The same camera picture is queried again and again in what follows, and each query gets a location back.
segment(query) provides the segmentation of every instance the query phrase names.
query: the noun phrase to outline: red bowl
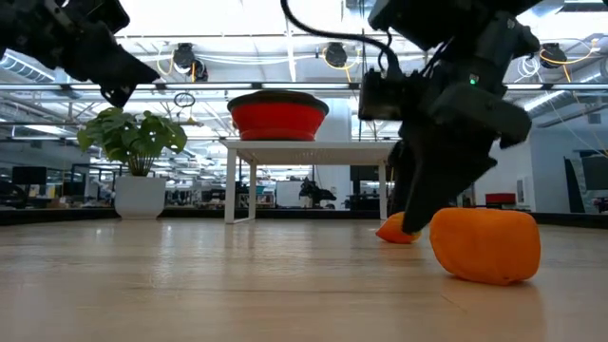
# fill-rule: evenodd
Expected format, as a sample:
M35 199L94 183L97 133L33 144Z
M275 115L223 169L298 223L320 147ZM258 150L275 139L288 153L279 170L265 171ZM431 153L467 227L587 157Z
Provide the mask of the red bowl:
M313 142L329 107L315 96L287 90L261 90L228 103L244 141Z

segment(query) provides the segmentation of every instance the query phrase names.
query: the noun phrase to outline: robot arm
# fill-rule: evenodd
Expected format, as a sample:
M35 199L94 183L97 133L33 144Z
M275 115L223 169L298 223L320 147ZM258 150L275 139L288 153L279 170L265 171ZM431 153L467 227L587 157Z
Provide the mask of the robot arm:
M388 56L386 72L363 78L359 119L402 122L390 155L396 169L393 213L405 211L403 231L420 231L487 170L495 141L508 148L526 140L527 113L503 101L503 78L512 59L533 54L539 40L516 16L541 0L378 0L372 28L395 29L423 50L439 47L420 72L404 75L395 53L369 37L309 28L334 39L373 44Z
M0 55L11 48L61 67L100 85L102 95L122 107L138 84L159 78L116 43L114 33L128 24L118 0L0 0Z

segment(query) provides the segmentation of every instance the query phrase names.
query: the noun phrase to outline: white table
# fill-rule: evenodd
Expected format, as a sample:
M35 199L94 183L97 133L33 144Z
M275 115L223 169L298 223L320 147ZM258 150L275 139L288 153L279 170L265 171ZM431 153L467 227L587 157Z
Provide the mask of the white table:
M393 142L221 142L228 148L226 223L256 218L256 187L249 187L249 216L235 220L237 157L250 165L256 184L258 165L377 165L380 180L380 219L387 219L386 164Z

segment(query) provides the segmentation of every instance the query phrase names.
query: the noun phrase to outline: orange foam block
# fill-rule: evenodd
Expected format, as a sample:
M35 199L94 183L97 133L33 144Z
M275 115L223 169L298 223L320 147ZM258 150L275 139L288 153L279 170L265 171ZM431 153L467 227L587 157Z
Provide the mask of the orange foam block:
M527 280L541 263L539 227L522 212L441 210L430 223L430 243L446 271L486 284Z
M420 238L421 233L410 235L401 230L404 213L391 215L389 219L378 229L376 236L390 243L410 244Z

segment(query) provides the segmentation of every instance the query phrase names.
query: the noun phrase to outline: orange object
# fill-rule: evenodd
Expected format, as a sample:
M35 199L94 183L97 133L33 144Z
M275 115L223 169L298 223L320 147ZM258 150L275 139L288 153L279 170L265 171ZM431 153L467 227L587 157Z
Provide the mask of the orange object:
M330 108L315 96L287 90L260 90L228 103L244 141L313 142Z
M430 223L430 243L446 271L494 285L527 280L539 270L541 237L522 212L448 208Z
M390 216L386 222L378 229L376 236L390 243L410 244L420 238L422 233L410 235L401 230L404 213L397 213Z

